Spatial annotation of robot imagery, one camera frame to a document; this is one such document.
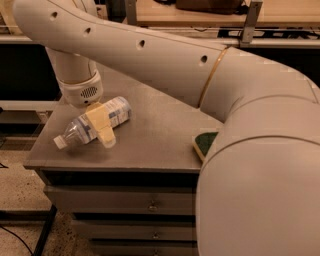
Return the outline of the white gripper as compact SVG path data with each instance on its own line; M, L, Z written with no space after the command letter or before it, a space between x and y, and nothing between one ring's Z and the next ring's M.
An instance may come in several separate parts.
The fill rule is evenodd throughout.
M100 73L96 72L92 78L83 82L68 84L58 81L58 84L63 97L70 105L76 108L85 108L91 104L85 112L90 127L96 132L98 140L105 148L113 147L116 138L109 112L103 104L98 102L103 93Z

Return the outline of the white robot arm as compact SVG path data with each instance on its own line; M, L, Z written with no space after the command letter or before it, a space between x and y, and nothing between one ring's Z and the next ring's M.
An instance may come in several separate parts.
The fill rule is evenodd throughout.
M15 0L20 29L222 123L196 196L200 256L320 256L320 101L285 65L96 18L67 0Z

